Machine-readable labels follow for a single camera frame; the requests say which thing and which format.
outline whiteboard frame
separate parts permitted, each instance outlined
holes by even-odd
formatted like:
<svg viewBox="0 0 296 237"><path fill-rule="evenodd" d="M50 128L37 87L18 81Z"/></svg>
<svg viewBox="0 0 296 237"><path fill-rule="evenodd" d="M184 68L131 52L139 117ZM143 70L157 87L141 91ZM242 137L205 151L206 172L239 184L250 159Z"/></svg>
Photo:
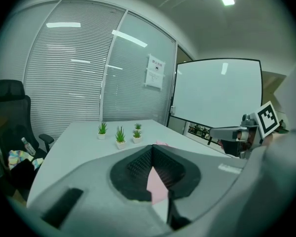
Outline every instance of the whiteboard frame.
<svg viewBox="0 0 296 237"><path fill-rule="evenodd" d="M205 125L205 124L200 124L200 123L197 123L195 121L192 121L192 120L187 120L187 119L184 119L184 118L179 118L179 117L176 117L174 115L171 115L170 113L170 109L171 109L171 106L173 105L173 100L174 100L174 95L175 95L175 92L176 92L176 84L177 84L177 74L178 74L178 65L180 64L186 64L186 63L190 63L190 62L197 62L197 61L208 61L208 60L225 60L225 59L233 59L233 60L247 60L247 61L258 61L259 62L259 66L260 66L260 74L261 74L261 104L260 106L262 106L262 99L263 99L263 76L262 76L262 66L261 66L261 61L260 60L256 60L256 59L248 59L248 58L211 58L211 59L200 59L200 60L195 60L195 61L188 61L188 62L181 62L181 63L178 63L177 64L177 67L176 67L176 77L175 77L175 81L174 81L174 90L173 90L173 95L172 95L172 100L171 100L171 105L170 105L170 108L169 108L169 117L168 117L168 121L167 121L167 127L169 125L169 120L170 120L170 117L174 117L176 119L181 119L181 120L185 120L187 122L191 122L191 123L194 123L194 124L198 124L198 125L202 125L202 126L206 126L206 127L209 127L209 128L212 128L211 126L208 126L208 125Z"/></svg>

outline white table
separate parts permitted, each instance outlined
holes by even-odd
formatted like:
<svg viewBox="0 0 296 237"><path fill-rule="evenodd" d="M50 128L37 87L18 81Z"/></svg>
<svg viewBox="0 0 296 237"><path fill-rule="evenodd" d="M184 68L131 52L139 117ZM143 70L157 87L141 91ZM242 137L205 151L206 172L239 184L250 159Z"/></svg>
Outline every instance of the white table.
<svg viewBox="0 0 296 237"><path fill-rule="evenodd" d="M143 141L134 144L132 131L137 122L142 124ZM225 154L199 144L153 120L108 122L106 139L103 141L97 138L99 124L98 121L73 122L67 127L40 167L30 191L27 206L47 187L81 164L120 152L115 144L117 126L123 126L126 134L127 146L125 150L156 144L156 141L159 141L167 143L171 147L190 152L227 157Z"/></svg>

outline colorful cloth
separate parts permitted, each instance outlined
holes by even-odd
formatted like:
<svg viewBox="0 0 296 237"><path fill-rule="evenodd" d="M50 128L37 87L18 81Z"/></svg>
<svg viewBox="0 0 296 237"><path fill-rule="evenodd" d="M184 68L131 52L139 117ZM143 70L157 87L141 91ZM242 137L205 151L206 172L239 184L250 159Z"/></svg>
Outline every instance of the colorful cloth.
<svg viewBox="0 0 296 237"><path fill-rule="evenodd" d="M9 169L13 169L17 164L24 161L25 159L28 159L29 161L33 160L33 156L31 156L29 153L24 152L22 150L11 150L9 152L9 158L8 158L8 166ZM43 162L43 158L35 159L32 161L32 164L34 166L34 170L37 169Z"/></svg>

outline potted plant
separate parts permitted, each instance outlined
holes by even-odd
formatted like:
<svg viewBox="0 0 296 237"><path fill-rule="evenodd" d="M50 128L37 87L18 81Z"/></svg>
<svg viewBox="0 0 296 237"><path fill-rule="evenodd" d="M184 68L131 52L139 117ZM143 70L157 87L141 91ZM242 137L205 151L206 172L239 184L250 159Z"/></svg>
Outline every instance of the potted plant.
<svg viewBox="0 0 296 237"><path fill-rule="evenodd" d="M125 141L125 134L124 134L124 130L122 129L122 126L117 127L117 132L115 135L116 138L116 145L118 147L118 149L124 149L126 147L126 141Z"/></svg>
<svg viewBox="0 0 296 237"><path fill-rule="evenodd" d="M98 139L99 140L105 140L105 134L107 132L107 123L106 122L102 122L99 125L99 133L98 133Z"/></svg>
<svg viewBox="0 0 296 237"><path fill-rule="evenodd" d="M138 130L138 131L142 131L142 125L139 124L139 123L136 123L135 124L135 129Z"/></svg>
<svg viewBox="0 0 296 237"><path fill-rule="evenodd" d="M133 141L135 144L137 143L141 143L141 141L143 140L142 138L142 132L139 130L134 130L133 131Z"/></svg>

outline white pot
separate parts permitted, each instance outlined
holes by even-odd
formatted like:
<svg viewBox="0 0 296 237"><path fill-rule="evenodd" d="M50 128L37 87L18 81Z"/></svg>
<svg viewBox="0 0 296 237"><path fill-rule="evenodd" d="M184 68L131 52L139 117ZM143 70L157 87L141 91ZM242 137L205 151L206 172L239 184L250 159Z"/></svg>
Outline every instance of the white pot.
<svg viewBox="0 0 296 237"><path fill-rule="evenodd" d="M118 143L116 141L116 145L117 145L118 149L124 149L126 147L126 141L124 141L123 143Z"/></svg>
<svg viewBox="0 0 296 237"><path fill-rule="evenodd" d="M98 133L98 139L99 140L105 140L105 134L99 134Z"/></svg>
<svg viewBox="0 0 296 237"><path fill-rule="evenodd" d="M143 141L143 138L142 138L142 137L140 137L140 138L135 138L135 137L133 136L133 141L134 141L135 144L137 144L137 143L141 143L141 142Z"/></svg>

